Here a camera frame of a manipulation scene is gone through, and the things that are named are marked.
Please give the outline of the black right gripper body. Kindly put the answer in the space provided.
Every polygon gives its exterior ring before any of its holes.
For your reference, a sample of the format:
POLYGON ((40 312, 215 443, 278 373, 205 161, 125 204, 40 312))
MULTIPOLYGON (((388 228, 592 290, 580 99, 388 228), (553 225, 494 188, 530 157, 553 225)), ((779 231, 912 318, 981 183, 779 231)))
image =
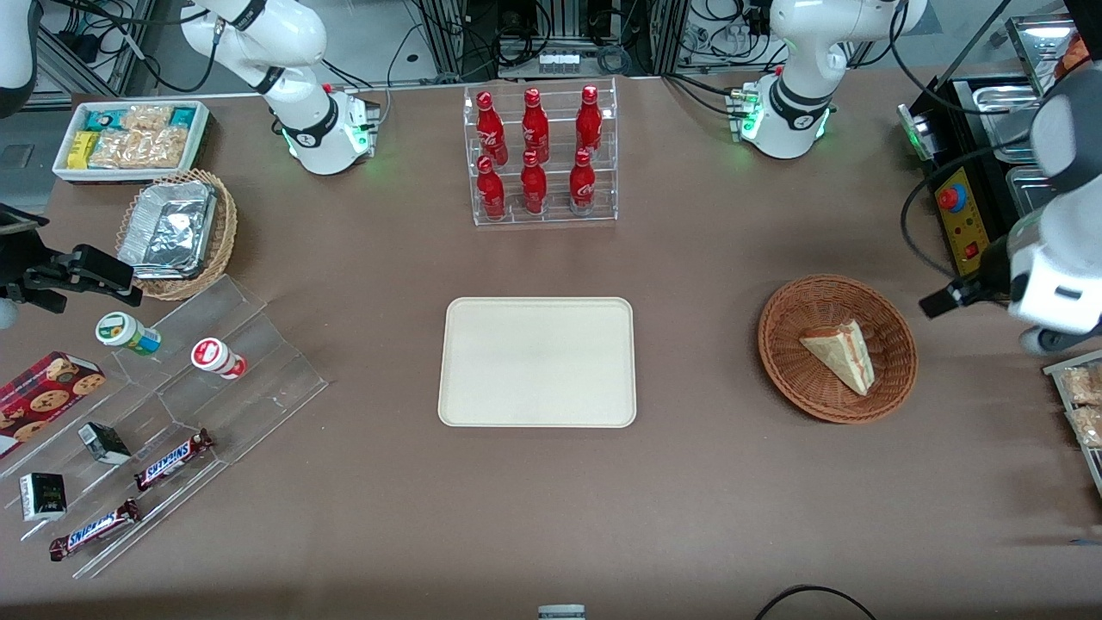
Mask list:
POLYGON ((1 207, 1 287, 3 300, 61 314, 67 298, 56 290, 71 283, 71 252, 51 250, 40 239, 39 229, 48 224, 46 217, 1 207))

